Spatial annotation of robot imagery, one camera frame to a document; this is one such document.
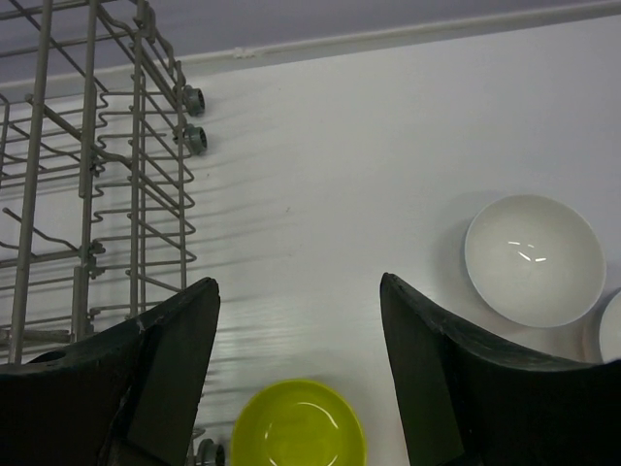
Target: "rack wheel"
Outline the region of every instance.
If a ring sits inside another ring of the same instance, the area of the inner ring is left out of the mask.
[[[190,147],[192,155],[198,155],[207,150],[207,135],[201,126],[194,126],[193,124],[185,126],[183,130],[183,139]]]
[[[198,445],[196,466],[224,466],[225,459],[224,447],[212,439],[205,439]]]
[[[201,89],[195,89],[191,85],[183,88],[183,100],[185,108],[191,117],[197,117],[205,112],[205,97]]]

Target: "white dish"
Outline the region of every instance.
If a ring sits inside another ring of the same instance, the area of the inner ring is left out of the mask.
[[[555,327],[589,312],[605,282],[605,258],[587,221],[547,197],[509,196],[483,209],[466,235],[474,287],[499,314]]]
[[[604,362],[621,359],[621,292],[612,298],[602,315],[600,352]]]

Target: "green bowl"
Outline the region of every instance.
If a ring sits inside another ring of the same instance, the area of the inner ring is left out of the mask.
[[[314,381],[275,383],[235,423],[231,466],[365,466],[362,426],[339,393]]]

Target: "gray wall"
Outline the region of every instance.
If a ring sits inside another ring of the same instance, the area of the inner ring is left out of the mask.
[[[0,11],[11,9],[2,2]],[[25,6],[40,0],[21,0]],[[534,8],[590,3],[589,0],[151,0],[162,33],[177,56],[236,47],[265,46],[305,39],[423,24],[447,19],[503,14]],[[133,6],[119,0],[107,8],[129,20]],[[55,14],[53,35],[77,38],[85,27],[86,9]],[[36,31],[25,20],[0,22],[0,51],[34,46]],[[73,48],[76,57],[83,49]],[[71,69],[52,53],[50,72]],[[125,63],[115,48],[101,45],[97,66]],[[34,55],[0,60],[0,83],[34,76]]]

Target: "dish rack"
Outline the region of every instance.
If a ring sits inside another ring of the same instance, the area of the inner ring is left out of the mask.
[[[15,364],[87,338],[99,319],[135,316],[186,287],[187,265],[196,259],[186,247],[195,231],[186,218],[194,206],[187,160],[207,149],[203,128],[187,120],[205,110],[203,93],[186,83],[147,1],[22,3],[9,0],[2,9],[10,9],[0,11],[3,30],[27,22],[38,40],[0,50],[0,69],[36,64],[25,99],[0,93],[0,355]],[[110,13],[118,4],[128,20]],[[86,19],[85,34],[55,39],[61,21],[54,19],[67,15]],[[129,63],[129,90],[100,76],[98,53]],[[73,97],[46,96],[50,66],[80,82]],[[49,194],[56,200],[46,203]],[[74,223],[71,238],[52,232]],[[3,238],[12,228],[13,239]],[[93,289],[105,280],[122,282],[115,289],[123,292],[97,303]],[[38,290],[65,290],[64,313],[29,317]]]

